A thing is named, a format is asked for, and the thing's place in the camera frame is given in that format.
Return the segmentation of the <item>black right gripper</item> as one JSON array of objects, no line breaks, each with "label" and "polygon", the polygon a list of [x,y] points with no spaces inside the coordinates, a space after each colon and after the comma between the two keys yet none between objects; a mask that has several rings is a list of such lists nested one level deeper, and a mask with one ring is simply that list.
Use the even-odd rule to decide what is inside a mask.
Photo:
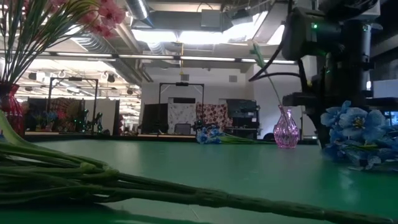
[{"label": "black right gripper", "polygon": [[325,112],[321,106],[330,105],[326,97],[313,93],[294,92],[283,96],[282,104],[284,106],[306,106],[306,114],[316,129],[320,145],[326,146],[330,142],[330,129],[321,123],[321,115]]}]

